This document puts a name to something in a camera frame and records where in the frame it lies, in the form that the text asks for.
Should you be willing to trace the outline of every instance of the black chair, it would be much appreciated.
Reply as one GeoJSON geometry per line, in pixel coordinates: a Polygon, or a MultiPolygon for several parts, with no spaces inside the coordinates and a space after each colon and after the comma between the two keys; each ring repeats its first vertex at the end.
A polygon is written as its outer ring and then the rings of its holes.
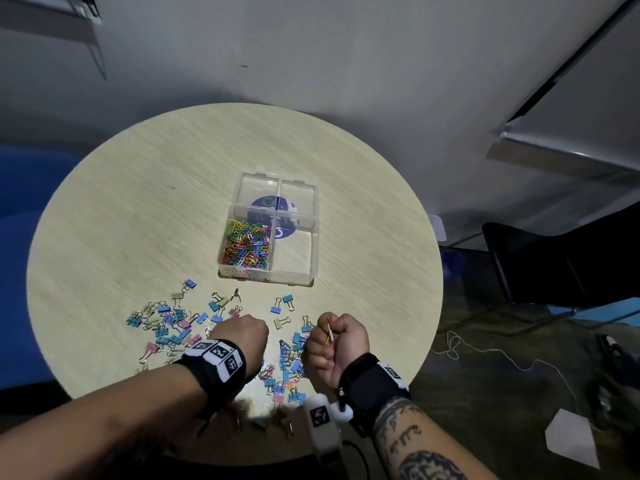
{"type": "Polygon", "coordinates": [[[640,242],[634,240],[640,237],[640,202],[555,236],[497,223],[484,224],[482,230],[507,303],[580,310],[640,296],[640,242]]]}

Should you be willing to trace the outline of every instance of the blue chair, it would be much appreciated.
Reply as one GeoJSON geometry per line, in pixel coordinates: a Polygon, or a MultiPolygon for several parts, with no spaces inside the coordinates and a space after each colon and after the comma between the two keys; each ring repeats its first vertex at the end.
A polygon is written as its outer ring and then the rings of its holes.
{"type": "Polygon", "coordinates": [[[47,202],[80,160],[64,152],[0,145],[0,389],[54,380],[31,329],[27,261],[47,202]]]}

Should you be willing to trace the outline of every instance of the forearm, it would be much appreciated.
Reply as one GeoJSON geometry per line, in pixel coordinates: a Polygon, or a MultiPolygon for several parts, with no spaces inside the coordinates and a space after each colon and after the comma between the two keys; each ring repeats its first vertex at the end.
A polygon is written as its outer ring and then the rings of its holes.
{"type": "Polygon", "coordinates": [[[12,478],[68,478],[87,471],[142,428],[169,437],[194,418],[206,400],[197,380],[181,365],[143,372],[0,436],[0,465],[12,478]]]}
{"type": "Polygon", "coordinates": [[[496,480],[409,399],[394,399],[382,408],[373,437],[380,459],[395,479],[496,480]]]}

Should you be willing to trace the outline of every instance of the circular sticker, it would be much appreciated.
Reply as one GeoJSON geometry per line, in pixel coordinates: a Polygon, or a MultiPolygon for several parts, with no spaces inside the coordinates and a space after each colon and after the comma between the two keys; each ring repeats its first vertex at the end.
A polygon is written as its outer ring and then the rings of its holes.
{"type": "MultiPolygon", "coordinates": [[[[296,204],[290,201],[286,197],[276,197],[276,195],[265,195],[263,197],[254,200],[251,205],[255,207],[266,207],[267,209],[276,208],[277,210],[284,210],[286,212],[298,213],[296,204]]],[[[257,212],[249,212],[247,215],[251,222],[261,222],[263,224],[271,225],[271,222],[264,222],[267,220],[266,216],[260,216],[257,212]]],[[[284,239],[289,237],[296,231],[296,226],[292,219],[288,217],[279,217],[278,226],[276,227],[276,239],[284,239]]]]}

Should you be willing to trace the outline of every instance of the round wooden table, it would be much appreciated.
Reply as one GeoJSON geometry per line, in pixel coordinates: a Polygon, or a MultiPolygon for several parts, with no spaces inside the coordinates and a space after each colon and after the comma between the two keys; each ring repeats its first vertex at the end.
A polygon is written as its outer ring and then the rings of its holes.
{"type": "MultiPolygon", "coordinates": [[[[125,319],[149,301],[173,304],[171,293],[187,278],[197,286],[181,308],[194,312],[211,315],[213,291],[230,296],[239,288],[243,313],[269,325],[265,360],[276,375],[278,339],[291,343],[303,315],[315,324],[333,311],[361,320],[372,352],[410,382],[442,305],[438,246],[398,172],[340,128],[257,104],[202,105],[143,121],[89,154],[53,195],[31,245],[28,306],[38,344],[69,395],[135,373],[155,337],[125,319]],[[237,177],[257,166],[308,175],[319,188],[319,272],[311,287],[218,276],[237,177]],[[282,304],[281,315],[270,313],[287,294],[295,311],[282,304]],[[286,316],[291,323],[276,330],[273,320],[286,316]]],[[[165,360],[158,353],[148,364],[165,360]]],[[[273,405],[265,391],[258,379],[245,387],[249,416],[273,405]]],[[[300,392],[312,393],[307,379],[300,392]]]]}

